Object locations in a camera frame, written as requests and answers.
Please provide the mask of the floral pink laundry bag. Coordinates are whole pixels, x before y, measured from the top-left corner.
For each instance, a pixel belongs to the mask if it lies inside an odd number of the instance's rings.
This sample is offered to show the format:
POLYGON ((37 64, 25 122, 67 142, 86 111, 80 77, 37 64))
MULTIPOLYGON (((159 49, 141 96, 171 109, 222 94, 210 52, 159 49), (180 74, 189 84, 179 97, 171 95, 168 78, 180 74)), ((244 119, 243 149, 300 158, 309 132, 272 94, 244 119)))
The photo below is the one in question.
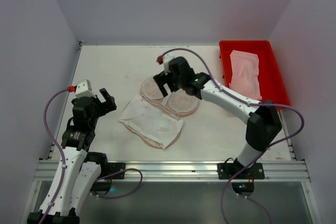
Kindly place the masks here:
POLYGON ((149 77, 142 82, 140 94, 125 106, 119 122, 146 145, 165 149, 179 139, 182 118, 195 113, 199 104, 198 98, 182 89, 164 97, 153 77, 149 77))

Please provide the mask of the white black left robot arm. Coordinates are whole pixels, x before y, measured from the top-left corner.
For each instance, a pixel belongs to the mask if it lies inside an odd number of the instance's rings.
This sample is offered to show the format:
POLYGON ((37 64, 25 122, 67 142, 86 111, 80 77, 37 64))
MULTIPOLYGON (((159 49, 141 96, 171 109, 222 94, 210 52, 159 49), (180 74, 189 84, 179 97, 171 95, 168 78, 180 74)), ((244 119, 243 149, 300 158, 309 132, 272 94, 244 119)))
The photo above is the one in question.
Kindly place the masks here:
POLYGON ((107 156, 90 152, 98 119, 117 109, 114 97, 100 89, 105 101, 80 91, 80 86, 68 87, 75 92, 72 117, 68 120, 62 142, 56 144, 61 157, 51 187, 37 212, 28 215, 27 223, 79 223, 83 200, 95 180, 107 172, 107 156))

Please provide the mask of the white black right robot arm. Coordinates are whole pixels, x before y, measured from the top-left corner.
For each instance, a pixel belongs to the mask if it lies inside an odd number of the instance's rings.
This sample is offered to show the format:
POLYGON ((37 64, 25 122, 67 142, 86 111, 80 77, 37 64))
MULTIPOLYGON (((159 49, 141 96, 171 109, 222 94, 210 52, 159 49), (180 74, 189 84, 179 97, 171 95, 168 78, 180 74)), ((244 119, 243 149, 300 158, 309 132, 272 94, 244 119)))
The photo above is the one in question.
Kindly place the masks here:
POLYGON ((184 57, 159 56, 157 62, 164 70, 153 79, 163 96, 169 91, 184 90, 188 95, 225 109, 246 124, 246 144, 234 160, 234 173, 252 166, 255 158, 266 151, 282 130, 277 109, 271 101, 263 106, 257 100, 220 85, 204 72, 195 73, 184 57))

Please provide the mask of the red plastic tray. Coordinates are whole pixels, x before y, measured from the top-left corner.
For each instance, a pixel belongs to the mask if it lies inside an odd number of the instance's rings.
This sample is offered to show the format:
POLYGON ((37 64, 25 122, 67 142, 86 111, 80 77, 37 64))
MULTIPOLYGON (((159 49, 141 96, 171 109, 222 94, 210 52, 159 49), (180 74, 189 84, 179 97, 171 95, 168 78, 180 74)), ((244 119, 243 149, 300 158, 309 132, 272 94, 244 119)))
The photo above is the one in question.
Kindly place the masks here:
POLYGON ((286 87, 277 65, 271 44, 267 40, 221 40, 219 42, 223 79, 227 87, 232 80, 230 54, 233 50, 256 54, 259 59, 259 88, 262 101, 290 105, 286 87))

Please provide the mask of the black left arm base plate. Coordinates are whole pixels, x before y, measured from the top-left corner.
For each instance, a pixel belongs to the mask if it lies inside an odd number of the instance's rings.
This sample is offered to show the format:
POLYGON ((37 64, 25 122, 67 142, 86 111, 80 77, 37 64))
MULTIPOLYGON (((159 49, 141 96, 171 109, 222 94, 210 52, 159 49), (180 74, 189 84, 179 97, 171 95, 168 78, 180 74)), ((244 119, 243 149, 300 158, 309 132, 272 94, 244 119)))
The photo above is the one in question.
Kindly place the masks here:
POLYGON ((125 177, 123 170, 126 168, 126 163, 112 162, 108 163, 107 174, 108 179, 119 179, 122 180, 125 177))

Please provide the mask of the aluminium mounting rail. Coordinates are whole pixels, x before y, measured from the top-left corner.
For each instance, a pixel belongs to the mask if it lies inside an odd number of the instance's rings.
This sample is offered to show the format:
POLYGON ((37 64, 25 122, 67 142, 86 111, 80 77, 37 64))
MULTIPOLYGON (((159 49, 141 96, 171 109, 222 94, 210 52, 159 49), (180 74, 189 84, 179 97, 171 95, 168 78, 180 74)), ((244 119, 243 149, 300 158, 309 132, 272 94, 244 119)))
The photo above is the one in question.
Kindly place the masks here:
MULTIPOLYGON (((210 162, 141 162, 132 161, 126 168, 142 172, 145 182, 217 182, 218 161, 210 162)), ((304 161, 261 161, 265 179, 262 182, 308 182, 304 161)))

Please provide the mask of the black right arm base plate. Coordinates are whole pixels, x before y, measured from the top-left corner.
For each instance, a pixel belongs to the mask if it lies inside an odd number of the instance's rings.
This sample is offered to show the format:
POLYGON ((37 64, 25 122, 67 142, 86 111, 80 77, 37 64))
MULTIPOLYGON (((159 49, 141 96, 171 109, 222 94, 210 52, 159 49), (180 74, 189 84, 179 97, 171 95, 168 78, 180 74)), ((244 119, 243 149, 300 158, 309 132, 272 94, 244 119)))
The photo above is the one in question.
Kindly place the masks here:
POLYGON ((238 173, 234 179, 265 179, 265 173, 262 163, 255 163, 251 167, 243 168, 238 163, 218 163, 217 173, 219 179, 229 180, 238 173))

